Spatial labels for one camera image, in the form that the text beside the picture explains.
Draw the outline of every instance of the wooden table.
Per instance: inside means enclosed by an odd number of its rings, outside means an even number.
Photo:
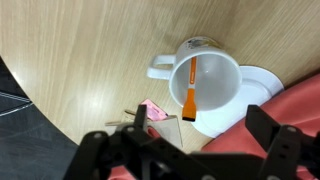
[[[168,83],[148,79],[146,69],[196,35],[290,85],[320,68],[319,20],[319,0],[1,0],[0,55],[43,114],[79,143],[146,98],[180,116]],[[186,152],[210,140],[187,122],[180,127]]]

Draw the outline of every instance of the gray floor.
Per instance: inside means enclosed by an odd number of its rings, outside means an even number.
[[[0,90],[24,95],[1,58]],[[22,103],[0,97],[0,111]],[[0,117],[0,179],[62,179],[76,148],[35,106]]]

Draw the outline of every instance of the round table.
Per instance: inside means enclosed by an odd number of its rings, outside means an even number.
[[[168,82],[146,70],[193,36],[292,85],[320,68],[319,19],[320,1],[311,0],[1,0],[0,55],[40,111],[79,143],[146,98],[181,119]],[[210,140],[179,123],[184,151]]]

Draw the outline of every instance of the pink sticky note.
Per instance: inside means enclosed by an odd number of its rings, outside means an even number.
[[[150,99],[146,99],[141,104],[147,105],[147,116],[153,121],[163,120],[168,114],[155,105]]]

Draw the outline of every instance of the white saucer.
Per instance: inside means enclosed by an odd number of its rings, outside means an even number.
[[[270,71],[254,66],[240,66],[240,70],[242,85],[229,103],[215,110],[197,112],[192,125],[202,134],[217,137],[246,115],[249,104],[260,106],[284,89]]]

